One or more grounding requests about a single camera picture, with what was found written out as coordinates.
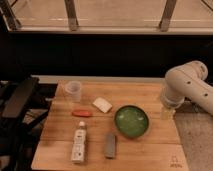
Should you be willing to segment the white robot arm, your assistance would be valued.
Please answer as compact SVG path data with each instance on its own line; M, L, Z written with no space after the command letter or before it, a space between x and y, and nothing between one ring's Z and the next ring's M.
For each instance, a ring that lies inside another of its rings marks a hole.
M213 116L213 86L205 82L207 76L207 66L201 61L187 62L169 69L160 93L162 117L172 116L186 98Z

